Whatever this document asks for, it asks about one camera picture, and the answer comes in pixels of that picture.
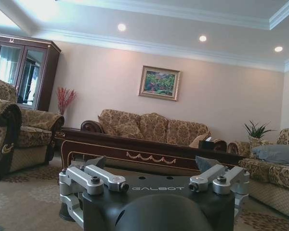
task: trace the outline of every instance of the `landscape painting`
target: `landscape painting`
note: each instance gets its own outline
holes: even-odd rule
[[[180,71],[144,66],[139,95],[176,101],[179,78]]]

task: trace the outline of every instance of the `wooden cabinet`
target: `wooden cabinet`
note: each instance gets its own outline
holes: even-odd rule
[[[60,52],[52,41],[0,34],[0,79],[16,87],[20,107],[48,111]]]

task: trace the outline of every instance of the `carpet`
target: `carpet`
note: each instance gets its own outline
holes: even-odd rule
[[[117,175],[145,175],[114,168]],[[61,159],[6,176],[0,181],[0,231],[80,231],[76,223],[59,218],[58,174]],[[235,231],[289,231],[289,218],[248,200]]]

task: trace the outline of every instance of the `wooden coffee table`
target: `wooden coffee table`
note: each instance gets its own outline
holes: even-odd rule
[[[159,168],[199,173],[195,156],[217,159],[232,168],[243,157],[220,151],[195,149],[185,146],[128,139],[110,136],[97,132],[81,131],[75,128],[63,128],[57,132],[56,138],[61,140],[61,158],[63,167],[71,164],[74,155],[84,155],[85,159],[107,156],[113,161],[124,161],[127,168],[142,171],[142,166],[149,167],[149,172],[159,172]]]

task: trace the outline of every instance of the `ceiling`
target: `ceiling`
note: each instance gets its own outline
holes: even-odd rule
[[[289,70],[289,0],[0,0],[0,13],[3,33]]]

